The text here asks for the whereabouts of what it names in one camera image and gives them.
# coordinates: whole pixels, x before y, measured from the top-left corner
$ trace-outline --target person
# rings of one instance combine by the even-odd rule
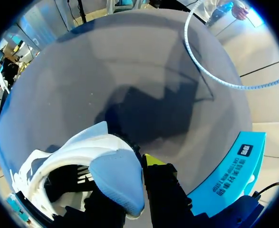
[[[240,7],[236,0],[205,0],[194,13],[211,26],[229,10],[236,19],[245,20],[248,9]]]

